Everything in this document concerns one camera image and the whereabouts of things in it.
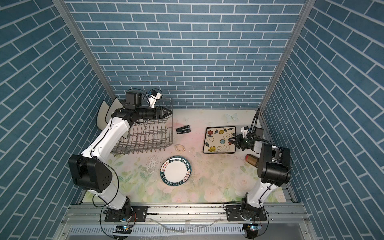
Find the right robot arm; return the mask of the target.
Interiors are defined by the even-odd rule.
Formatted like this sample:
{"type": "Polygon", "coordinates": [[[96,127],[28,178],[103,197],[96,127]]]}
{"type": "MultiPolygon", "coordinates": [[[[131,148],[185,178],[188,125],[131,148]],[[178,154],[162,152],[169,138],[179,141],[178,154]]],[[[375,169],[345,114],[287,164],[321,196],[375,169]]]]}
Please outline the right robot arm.
{"type": "Polygon", "coordinates": [[[240,209],[228,210],[233,218],[245,221],[267,219],[264,203],[269,195],[291,179],[292,159],[290,149],[271,144],[263,138],[262,128],[242,128],[242,133],[229,138],[237,149],[252,150],[246,161],[257,168],[258,179],[255,186],[242,198],[240,209]]]}

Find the floral square plate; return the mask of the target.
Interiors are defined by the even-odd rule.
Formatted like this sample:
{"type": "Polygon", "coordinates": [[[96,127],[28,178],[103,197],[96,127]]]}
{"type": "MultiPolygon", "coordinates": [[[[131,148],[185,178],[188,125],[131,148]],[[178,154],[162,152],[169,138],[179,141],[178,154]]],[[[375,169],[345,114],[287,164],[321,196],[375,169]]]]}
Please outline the floral square plate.
{"type": "Polygon", "coordinates": [[[236,136],[235,126],[206,128],[204,154],[234,154],[236,147],[229,139],[236,136]]]}

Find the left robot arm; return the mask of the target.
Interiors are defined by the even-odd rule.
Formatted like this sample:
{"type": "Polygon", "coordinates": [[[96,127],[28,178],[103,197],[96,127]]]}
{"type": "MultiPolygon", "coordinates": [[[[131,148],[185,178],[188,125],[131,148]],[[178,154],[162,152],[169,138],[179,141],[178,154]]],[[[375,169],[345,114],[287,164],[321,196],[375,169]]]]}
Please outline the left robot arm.
{"type": "Polygon", "coordinates": [[[107,158],[117,142],[130,128],[140,120],[161,120],[172,111],[156,104],[163,97],[159,89],[152,89],[146,94],[148,106],[142,104],[142,93],[126,92],[126,99],[121,108],[111,114],[111,119],[100,135],[79,155],[71,155],[68,160],[73,182],[76,186],[100,198],[107,209],[107,215],[114,222],[129,222],[134,210],[131,201],[124,196],[119,184],[113,183],[116,171],[107,164],[107,158]]]}

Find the white square plate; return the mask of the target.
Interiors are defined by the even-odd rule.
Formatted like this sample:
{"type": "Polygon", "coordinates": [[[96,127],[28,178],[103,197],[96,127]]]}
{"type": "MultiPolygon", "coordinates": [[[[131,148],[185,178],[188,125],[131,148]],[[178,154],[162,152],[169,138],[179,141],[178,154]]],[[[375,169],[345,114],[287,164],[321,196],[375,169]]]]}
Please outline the white square plate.
{"type": "Polygon", "coordinates": [[[123,108],[122,103],[120,102],[120,100],[118,98],[115,98],[114,101],[112,102],[112,104],[110,105],[108,111],[107,111],[105,121],[108,123],[110,121],[110,119],[112,118],[112,114],[115,112],[115,110],[121,109],[121,108],[123,108]]]}
{"type": "Polygon", "coordinates": [[[96,125],[98,129],[101,131],[103,131],[108,124],[108,122],[106,121],[106,116],[109,108],[110,106],[105,101],[103,101],[99,107],[97,118],[96,118],[96,125]]]}

